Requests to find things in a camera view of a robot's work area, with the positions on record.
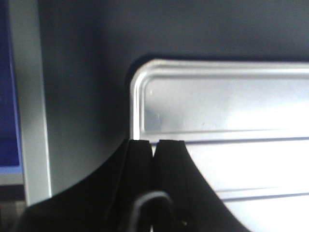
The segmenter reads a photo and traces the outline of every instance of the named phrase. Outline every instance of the metal tray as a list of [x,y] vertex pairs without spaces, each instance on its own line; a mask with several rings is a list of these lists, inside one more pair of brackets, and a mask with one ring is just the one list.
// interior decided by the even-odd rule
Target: metal tray
[[309,64],[153,60],[130,96],[131,138],[185,140],[249,229],[309,230]]

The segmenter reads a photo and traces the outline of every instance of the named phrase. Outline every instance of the blue panel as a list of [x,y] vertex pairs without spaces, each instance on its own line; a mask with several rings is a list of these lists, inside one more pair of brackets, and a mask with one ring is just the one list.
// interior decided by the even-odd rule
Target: blue panel
[[0,173],[21,171],[16,117],[7,4],[0,0]]

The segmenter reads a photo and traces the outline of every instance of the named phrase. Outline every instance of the gray metal frame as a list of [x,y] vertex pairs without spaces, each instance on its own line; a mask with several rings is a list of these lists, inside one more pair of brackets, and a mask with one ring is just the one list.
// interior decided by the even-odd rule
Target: gray metal frame
[[38,3],[8,2],[26,202],[31,205],[52,195]]

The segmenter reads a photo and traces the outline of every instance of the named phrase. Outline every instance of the dark background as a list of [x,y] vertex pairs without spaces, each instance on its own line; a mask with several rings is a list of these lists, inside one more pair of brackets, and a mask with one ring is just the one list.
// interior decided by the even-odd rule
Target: dark background
[[128,83],[142,63],[309,58],[307,0],[44,0],[39,14],[55,192],[128,137]]

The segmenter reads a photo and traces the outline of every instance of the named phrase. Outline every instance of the silver metal panel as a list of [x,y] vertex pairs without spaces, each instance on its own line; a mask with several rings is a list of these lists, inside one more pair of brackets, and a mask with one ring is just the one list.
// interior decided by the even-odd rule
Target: silver metal panel
[[39,16],[36,0],[10,0],[26,201],[51,197]]
[[132,81],[131,135],[308,137],[308,89],[308,64],[152,61]]
[[131,138],[153,150],[159,139],[185,140],[252,231],[307,230],[309,64],[154,60],[131,82],[130,113]]

